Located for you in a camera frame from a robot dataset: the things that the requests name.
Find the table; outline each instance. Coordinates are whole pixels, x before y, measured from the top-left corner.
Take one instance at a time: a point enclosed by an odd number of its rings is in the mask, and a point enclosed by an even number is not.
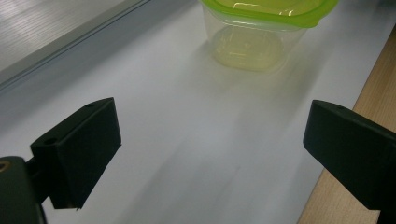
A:
[[[296,223],[322,166],[309,106],[352,108],[396,21],[383,1],[340,2],[276,74],[208,54],[194,0],[152,0],[0,91],[0,156],[113,96],[122,147],[81,210],[49,223]]]

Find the translucent plastic container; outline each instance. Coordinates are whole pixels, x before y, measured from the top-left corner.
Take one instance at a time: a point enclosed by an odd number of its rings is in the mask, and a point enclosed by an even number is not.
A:
[[[253,71],[277,69],[337,0],[201,0],[213,56]]]

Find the green lid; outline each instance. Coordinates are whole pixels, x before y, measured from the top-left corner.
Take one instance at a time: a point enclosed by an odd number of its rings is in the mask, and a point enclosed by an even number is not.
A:
[[[338,0],[201,0],[215,12],[309,28],[318,25]]]

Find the plastic container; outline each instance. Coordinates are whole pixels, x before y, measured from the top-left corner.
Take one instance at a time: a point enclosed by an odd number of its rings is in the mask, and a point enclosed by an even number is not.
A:
[[[224,65],[271,71],[337,0],[201,0],[213,56]]]

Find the white surface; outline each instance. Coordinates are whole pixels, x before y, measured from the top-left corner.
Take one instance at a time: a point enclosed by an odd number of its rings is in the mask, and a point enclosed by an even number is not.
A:
[[[0,0],[0,83],[34,69],[147,0]]]
[[[152,0],[0,92],[0,156],[113,96],[123,145],[81,210],[44,202],[50,224],[296,223],[321,171],[310,102],[355,104],[395,12],[341,1],[267,76],[212,60],[196,1]]]

